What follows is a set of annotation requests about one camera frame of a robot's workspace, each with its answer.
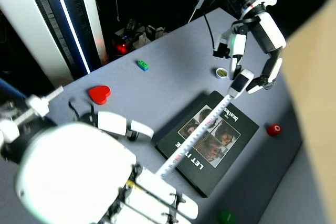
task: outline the gray table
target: gray table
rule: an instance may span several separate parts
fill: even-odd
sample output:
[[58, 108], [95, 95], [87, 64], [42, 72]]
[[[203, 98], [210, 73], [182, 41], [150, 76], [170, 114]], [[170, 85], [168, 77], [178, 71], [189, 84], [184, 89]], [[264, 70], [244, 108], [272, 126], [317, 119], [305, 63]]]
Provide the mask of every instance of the gray table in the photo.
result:
[[[234, 19], [221, 9], [207, 15], [214, 38], [225, 31]], [[268, 59], [253, 36], [248, 36], [243, 65], [260, 74]], [[136, 64], [144, 60], [149, 70], [143, 72]], [[228, 68], [229, 60], [212, 56], [211, 39], [203, 17], [150, 43], [65, 87], [64, 93], [50, 105], [50, 118], [58, 124], [74, 118], [68, 109], [71, 97], [87, 98], [87, 90], [108, 85], [112, 96], [96, 110], [111, 111], [145, 123], [155, 131], [152, 143], [122, 143], [136, 153], [139, 162], [156, 172], [165, 161], [155, 149], [155, 142], [164, 136], [188, 111], [213, 90], [225, 94], [230, 81], [215, 77], [214, 69]], [[217, 212], [230, 210], [238, 223], [257, 223], [275, 189], [293, 160], [301, 136], [282, 77], [271, 90], [244, 93], [233, 102], [260, 129], [239, 155], [209, 198], [202, 198], [177, 172], [166, 181], [194, 199], [200, 213], [193, 223], [218, 223]], [[87, 111], [77, 104], [80, 113]], [[265, 125], [280, 123], [283, 133], [277, 137], [266, 134]], [[0, 161], [0, 220], [2, 223], [37, 223], [16, 199], [12, 179], [16, 167]]]

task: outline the black book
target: black book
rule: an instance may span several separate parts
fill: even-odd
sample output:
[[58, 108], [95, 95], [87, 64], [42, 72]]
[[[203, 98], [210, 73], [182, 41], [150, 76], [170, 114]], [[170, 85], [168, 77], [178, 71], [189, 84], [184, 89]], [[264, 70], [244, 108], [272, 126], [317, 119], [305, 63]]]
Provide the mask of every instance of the black book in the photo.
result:
[[[212, 92], [156, 145], [169, 157], [223, 99]], [[203, 196], [208, 197], [259, 126], [231, 103], [207, 132], [185, 154], [177, 169]]]

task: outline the red cylinder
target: red cylinder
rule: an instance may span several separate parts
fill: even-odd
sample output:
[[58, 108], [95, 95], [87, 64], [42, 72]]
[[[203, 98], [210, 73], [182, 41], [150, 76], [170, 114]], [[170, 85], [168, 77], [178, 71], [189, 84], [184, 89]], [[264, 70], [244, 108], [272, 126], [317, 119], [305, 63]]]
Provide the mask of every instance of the red cylinder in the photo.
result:
[[267, 134], [270, 136], [279, 135], [282, 131], [281, 126], [277, 123], [273, 124], [272, 126], [267, 128]]

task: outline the beige surface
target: beige surface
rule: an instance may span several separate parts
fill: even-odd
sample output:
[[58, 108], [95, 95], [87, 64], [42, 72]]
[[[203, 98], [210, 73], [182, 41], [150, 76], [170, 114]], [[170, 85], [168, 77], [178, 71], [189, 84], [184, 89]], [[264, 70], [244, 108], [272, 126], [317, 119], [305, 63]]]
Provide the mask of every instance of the beige surface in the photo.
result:
[[336, 223], [336, 0], [288, 42], [283, 70], [330, 223]]

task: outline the heart-shaped object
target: heart-shaped object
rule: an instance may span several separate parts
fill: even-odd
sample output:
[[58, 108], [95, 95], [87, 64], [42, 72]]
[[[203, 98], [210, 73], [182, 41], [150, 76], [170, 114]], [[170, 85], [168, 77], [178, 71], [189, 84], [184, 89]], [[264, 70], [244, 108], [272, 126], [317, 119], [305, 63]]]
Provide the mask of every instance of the heart-shaped object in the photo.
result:
[[111, 90], [107, 86], [97, 86], [89, 90], [91, 99], [98, 105], [105, 104], [110, 94]]

